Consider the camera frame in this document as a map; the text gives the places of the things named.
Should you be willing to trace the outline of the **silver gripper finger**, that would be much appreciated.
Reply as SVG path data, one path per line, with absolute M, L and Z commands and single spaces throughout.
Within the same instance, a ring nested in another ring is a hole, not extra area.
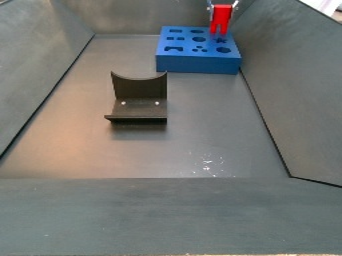
M 214 4 L 212 0 L 206 0 L 208 1 L 208 11 L 213 14 L 214 12 Z
M 236 0 L 233 3 L 233 10 L 236 10 L 238 8 L 240 5 L 240 0 Z

